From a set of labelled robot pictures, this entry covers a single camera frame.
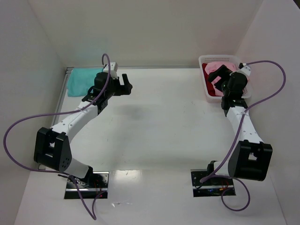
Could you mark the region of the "pink t shirt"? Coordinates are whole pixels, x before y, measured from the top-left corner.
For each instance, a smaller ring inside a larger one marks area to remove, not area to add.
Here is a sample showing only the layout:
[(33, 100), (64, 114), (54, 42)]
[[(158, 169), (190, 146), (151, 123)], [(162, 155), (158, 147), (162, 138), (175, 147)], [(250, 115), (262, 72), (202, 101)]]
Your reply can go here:
[(203, 64), (204, 78), (208, 94), (213, 97), (223, 96), (223, 85), (230, 78), (230, 73), (237, 71), (236, 66), (230, 62), (210, 62)]

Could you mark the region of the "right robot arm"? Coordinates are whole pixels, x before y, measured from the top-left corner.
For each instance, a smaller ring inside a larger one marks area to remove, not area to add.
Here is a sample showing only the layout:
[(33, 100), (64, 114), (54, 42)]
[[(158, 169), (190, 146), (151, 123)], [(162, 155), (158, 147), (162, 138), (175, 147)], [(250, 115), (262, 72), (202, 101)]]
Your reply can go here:
[(211, 161), (208, 175), (263, 181), (267, 175), (272, 146), (264, 143), (254, 128), (242, 97), (251, 73), (250, 67), (240, 64), (237, 71), (221, 65), (209, 74), (208, 81), (223, 93), (221, 108), (236, 135), (230, 152), (222, 162)]

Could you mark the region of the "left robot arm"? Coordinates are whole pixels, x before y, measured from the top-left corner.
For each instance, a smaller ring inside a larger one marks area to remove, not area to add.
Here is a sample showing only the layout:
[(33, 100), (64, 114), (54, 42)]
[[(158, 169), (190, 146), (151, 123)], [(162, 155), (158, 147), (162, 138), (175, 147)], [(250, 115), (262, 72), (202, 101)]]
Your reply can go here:
[(130, 95), (132, 84), (127, 74), (109, 77), (100, 72), (94, 79), (94, 85), (88, 89), (75, 113), (70, 114), (51, 128), (42, 127), (37, 132), (34, 161), (57, 172), (66, 173), (88, 186), (97, 181), (93, 168), (73, 158), (70, 143), (76, 134), (96, 118), (108, 105), (112, 96)]

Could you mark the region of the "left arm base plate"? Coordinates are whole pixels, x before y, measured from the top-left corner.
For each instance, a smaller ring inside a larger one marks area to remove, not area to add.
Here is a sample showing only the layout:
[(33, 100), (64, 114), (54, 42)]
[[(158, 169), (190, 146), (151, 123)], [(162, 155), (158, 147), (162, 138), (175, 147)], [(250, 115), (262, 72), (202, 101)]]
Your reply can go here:
[[(108, 198), (109, 172), (93, 172), (91, 179), (79, 179), (74, 177), (83, 199)], [(80, 199), (74, 182), (67, 180), (64, 199)]]

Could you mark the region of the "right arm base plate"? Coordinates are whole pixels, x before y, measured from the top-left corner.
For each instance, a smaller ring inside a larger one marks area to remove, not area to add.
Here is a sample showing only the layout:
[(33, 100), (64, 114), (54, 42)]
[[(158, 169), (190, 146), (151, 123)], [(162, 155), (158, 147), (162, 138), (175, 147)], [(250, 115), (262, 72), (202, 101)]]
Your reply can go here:
[(200, 179), (207, 175), (207, 170), (191, 170), (194, 197), (234, 196), (236, 195), (232, 179), (211, 178), (204, 183)]

